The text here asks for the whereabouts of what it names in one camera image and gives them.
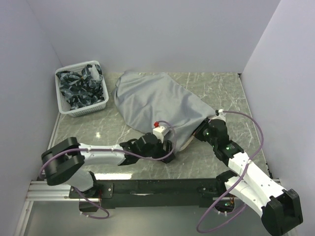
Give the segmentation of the grey pillowcase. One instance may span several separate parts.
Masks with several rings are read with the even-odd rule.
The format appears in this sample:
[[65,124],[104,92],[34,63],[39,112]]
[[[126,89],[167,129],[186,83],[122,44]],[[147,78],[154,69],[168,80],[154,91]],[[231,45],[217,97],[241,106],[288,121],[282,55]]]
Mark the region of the grey pillowcase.
[[216,112],[166,73],[140,75],[125,72],[112,91],[125,123],[142,133],[151,132],[156,121],[170,123],[176,132],[175,151],[185,148],[195,129]]

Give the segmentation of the cream pillow with bear print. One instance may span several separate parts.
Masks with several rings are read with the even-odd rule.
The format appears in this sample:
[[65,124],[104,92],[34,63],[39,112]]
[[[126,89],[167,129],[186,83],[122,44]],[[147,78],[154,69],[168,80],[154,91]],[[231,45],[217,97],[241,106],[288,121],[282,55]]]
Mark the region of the cream pillow with bear print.
[[189,146],[189,144],[193,141],[193,139],[194,139],[194,136],[193,135],[190,136],[189,139],[182,145],[179,151],[185,150]]

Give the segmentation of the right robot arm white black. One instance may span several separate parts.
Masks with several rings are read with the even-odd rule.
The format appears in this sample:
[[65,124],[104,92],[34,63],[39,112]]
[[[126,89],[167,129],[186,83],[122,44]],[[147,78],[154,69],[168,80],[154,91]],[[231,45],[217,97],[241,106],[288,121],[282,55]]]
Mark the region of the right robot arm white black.
[[286,190],[267,176],[248,154],[229,138],[222,119],[205,119],[195,130],[195,137],[208,142],[218,160],[228,168],[217,176],[216,191],[232,194],[254,210],[267,232],[282,236],[303,223],[298,193]]

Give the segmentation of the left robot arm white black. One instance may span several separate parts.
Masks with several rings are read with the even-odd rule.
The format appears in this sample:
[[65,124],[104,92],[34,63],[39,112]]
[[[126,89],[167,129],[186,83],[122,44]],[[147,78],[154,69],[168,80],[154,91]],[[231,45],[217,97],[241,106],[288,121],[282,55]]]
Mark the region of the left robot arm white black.
[[86,197],[98,193],[98,184],[92,172],[82,168],[89,165],[127,166],[140,159],[161,161],[165,164],[175,159],[173,144],[161,140],[153,133],[146,133],[139,139],[113,146],[92,146],[79,143],[70,137],[41,155],[42,167],[39,176],[49,186],[68,184],[77,188]]

